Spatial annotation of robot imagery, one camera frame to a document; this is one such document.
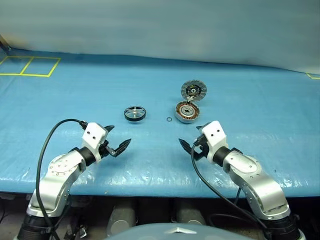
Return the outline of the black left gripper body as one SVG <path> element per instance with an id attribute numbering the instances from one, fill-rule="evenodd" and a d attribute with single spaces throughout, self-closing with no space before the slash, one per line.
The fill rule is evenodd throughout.
<path id="1" fill-rule="evenodd" d="M 115 149 L 109 147 L 109 142 L 105 140 L 98 148 L 98 152 L 100 157 L 103 159 L 104 157 L 111 155 L 112 157 L 117 157 L 117 152 Z"/>

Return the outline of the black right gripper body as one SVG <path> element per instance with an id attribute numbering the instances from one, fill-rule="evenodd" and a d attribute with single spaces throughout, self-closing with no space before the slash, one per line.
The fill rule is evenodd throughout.
<path id="1" fill-rule="evenodd" d="M 193 143 L 194 147 L 198 147 L 200 152 L 193 151 L 193 158 L 198 161 L 201 158 L 207 158 L 209 153 L 209 146 L 207 143 L 207 138 L 204 134 L 201 134 L 198 138 L 195 139 Z"/>

